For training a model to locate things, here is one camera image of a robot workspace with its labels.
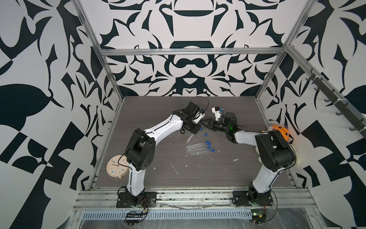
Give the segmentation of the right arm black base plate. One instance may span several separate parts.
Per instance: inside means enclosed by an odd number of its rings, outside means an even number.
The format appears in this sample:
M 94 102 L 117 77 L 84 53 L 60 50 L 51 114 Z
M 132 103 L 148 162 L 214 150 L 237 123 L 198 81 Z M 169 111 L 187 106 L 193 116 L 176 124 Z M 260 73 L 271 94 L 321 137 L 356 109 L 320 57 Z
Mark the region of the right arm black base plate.
M 249 191 L 233 191 L 232 203 L 237 207 L 272 206 L 273 198 L 271 191 L 265 193 L 257 193 L 254 189 Z

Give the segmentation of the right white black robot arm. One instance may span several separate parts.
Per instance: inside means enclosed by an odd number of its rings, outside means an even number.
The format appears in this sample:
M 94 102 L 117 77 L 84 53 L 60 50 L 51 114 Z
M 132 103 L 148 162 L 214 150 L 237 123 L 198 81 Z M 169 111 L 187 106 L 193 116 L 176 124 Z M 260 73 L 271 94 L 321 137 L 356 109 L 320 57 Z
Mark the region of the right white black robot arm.
M 288 130 L 283 126 L 271 126 L 267 131 L 244 130 L 237 124 L 237 117 L 231 112 L 202 120 L 201 124 L 209 130 L 224 132 L 232 143 L 256 148 L 262 166 L 250 185 L 249 192 L 253 195 L 269 193 L 277 176 L 296 161 L 295 150 L 288 142 Z

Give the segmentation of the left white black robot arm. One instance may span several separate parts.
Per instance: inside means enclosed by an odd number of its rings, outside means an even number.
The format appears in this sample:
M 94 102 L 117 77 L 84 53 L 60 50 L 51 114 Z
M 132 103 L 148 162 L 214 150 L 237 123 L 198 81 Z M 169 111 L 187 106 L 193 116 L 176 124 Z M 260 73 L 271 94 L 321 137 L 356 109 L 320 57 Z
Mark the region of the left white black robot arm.
M 200 121 L 204 117 L 205 110 L 189 102 L 187 107 L 174 110 L 161 123 L 145 130 L 138 128 L 133 132 L 124 152 L 129 163 L 126 189 L 131 197 L 137 198 L 144 193 L 146 169 L 153 162 L 156 146 L 176 131 L 197 134 L 201 129 Z

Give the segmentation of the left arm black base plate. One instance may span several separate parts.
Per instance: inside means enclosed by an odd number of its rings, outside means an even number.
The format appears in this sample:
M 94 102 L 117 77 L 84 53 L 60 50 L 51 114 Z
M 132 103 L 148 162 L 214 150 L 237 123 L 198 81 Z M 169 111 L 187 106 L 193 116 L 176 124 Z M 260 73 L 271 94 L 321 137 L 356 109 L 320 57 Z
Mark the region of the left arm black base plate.
M 151 207 L 156 204 L 156 192 L 142 192 L 138 196 L 133 196 L 130 192 L 121 192 L 118 194 L 116 208 L 132 207 Z

